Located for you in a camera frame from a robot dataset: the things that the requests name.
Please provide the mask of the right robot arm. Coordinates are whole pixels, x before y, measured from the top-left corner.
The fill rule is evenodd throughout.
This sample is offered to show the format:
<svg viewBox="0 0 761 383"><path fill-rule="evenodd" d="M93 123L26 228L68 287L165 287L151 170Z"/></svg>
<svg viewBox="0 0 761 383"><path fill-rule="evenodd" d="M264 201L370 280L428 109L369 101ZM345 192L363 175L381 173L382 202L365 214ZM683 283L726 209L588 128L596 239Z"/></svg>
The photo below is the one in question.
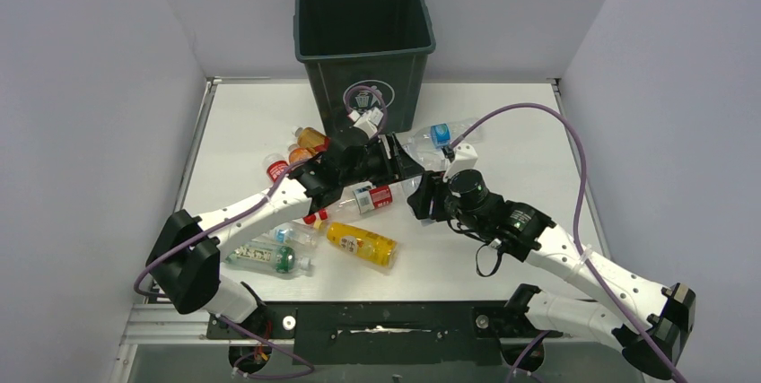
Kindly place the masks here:
<svg viewBox="0 0 761 383"><path fill-rule="evenodd" d="M534 206L488 189L478 170L451 177L427 171L407 198L416 219L457 223L456 231L499 257L540 268L589 297L556 296L523 284L504 321L516 335L563 332L604 344L655 379L684 381L676 365L695 323L695 293L683 283L662 285L583 246Z"/></svg>

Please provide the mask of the blue oval label bottle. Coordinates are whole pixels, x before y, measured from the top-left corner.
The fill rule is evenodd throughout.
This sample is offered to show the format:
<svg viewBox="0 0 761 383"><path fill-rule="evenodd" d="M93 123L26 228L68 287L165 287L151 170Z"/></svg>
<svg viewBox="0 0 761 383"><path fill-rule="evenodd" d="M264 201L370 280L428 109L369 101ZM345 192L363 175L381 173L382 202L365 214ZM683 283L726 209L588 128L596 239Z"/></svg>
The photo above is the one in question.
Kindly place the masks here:
<svg viewBox="0 0 761 383"><path fill-rule="evenodd" d="M403 145L407 154L412 157L418 164L420 164L425 170L430 171L446 171L449 166L448 159L444 156L443 152L438 149L429 151L418 151L411 143ZM402 191L405 197L410 197L419 188L422 180L422 176L416 176L406 179L402 182Z"/></svg>

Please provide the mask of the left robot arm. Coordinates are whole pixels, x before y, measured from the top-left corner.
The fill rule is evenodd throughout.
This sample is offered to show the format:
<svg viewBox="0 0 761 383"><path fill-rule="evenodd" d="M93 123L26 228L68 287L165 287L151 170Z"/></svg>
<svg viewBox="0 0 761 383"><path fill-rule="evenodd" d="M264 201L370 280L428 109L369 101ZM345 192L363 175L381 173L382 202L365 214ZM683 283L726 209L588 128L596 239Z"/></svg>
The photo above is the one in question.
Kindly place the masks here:
<svg viewBox="0 0 761 383"><path fill-rule="evenodd" d="M222 261L248 240L335 203L345 188L386 186L423 174L396 136L343 131L326 151L296 164L269 188L202 215L172 213L138 276L151 276L180 315L204 310L240 323L258 308L257 296L221 274Z"/></svg>

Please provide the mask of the blue label clear bottle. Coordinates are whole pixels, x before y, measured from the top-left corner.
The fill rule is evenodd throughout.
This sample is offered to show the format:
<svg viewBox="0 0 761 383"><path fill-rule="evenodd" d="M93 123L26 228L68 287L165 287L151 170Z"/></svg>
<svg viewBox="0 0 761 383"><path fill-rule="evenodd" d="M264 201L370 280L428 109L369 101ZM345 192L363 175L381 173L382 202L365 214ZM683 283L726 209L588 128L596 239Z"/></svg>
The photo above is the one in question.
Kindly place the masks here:
<svg viewBox="0 0 761 383"><path fill-rule="evenodd" d="M442 147L451 144L476 122L477 118L466 118L424 126L412 134L408 143L417 151L433 152L440 150Z"/></svg>

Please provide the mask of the yellow juice bottle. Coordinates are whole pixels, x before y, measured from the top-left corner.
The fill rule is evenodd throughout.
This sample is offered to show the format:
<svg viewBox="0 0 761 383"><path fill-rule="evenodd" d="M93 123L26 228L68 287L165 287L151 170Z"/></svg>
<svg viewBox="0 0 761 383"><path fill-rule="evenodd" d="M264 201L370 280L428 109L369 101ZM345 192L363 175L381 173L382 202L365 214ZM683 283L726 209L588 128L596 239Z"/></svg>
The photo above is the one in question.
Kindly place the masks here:
<svg viewBox="0 0 761 383"><path fill-rule="evenodd" d="M383 269L396 262L399 245L391 238L341 222L317 221L315 228L333 247L364 262Z"/></svg>

